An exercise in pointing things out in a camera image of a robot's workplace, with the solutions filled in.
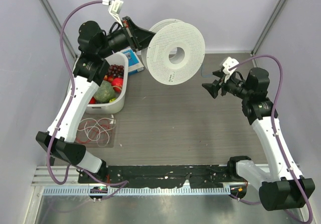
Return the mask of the white cable spool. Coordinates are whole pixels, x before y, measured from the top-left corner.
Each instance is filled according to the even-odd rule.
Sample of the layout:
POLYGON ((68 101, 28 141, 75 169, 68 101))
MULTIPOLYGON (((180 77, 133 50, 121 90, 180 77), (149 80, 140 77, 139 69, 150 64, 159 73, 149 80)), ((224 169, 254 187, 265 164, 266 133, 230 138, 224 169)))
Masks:
POLYGON ((193 25, 166 19, 150 28, 155 33, 148 47, 141 50, 142 63, 151 76, 164 85, 188 81, 205 58, 205 41, 193 25))

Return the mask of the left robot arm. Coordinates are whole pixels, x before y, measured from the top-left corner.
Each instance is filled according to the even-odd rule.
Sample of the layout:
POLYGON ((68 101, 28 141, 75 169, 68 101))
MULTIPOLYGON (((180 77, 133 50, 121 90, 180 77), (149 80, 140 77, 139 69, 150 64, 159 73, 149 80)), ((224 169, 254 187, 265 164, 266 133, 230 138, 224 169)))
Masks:
POLYGON ((53 123, 37 133, 36 141, 48 157, 85 169, 95 183, 102 183, 107 176, 106 163, 75 143, 78 126, 108 71, 107 57, 125 48, 145 49, 155 33, 138 27, 130 17, 124 17, 116 30, 105 32, 95 21, 87 21, 78 32, 81 55, 72 70, 70 90, 53 123))

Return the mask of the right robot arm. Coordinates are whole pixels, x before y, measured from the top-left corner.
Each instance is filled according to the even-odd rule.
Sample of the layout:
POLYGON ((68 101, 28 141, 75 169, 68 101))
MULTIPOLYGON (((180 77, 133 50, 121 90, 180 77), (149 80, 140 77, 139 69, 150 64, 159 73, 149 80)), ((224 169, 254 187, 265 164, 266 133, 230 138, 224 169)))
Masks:
POLYGON ((219 79, 203 83, 202 87, 212 98, 230 93, 242 99, 243 114, 258 136, 269 166, 266 173, 247 156, 232 157, 226 169, 227 177, 232 181, 243 178, 250 182, 267 211, 304 207, 304 198, 311 196, 315 184, 311 178, 304 178, 287 148, 278 114, 272 110, 273 102, 267 97, 268 71, 255 67, 246 79, 237 78, 239 72, 234 72, 228 80, 223 70, 213 74, 219 79))

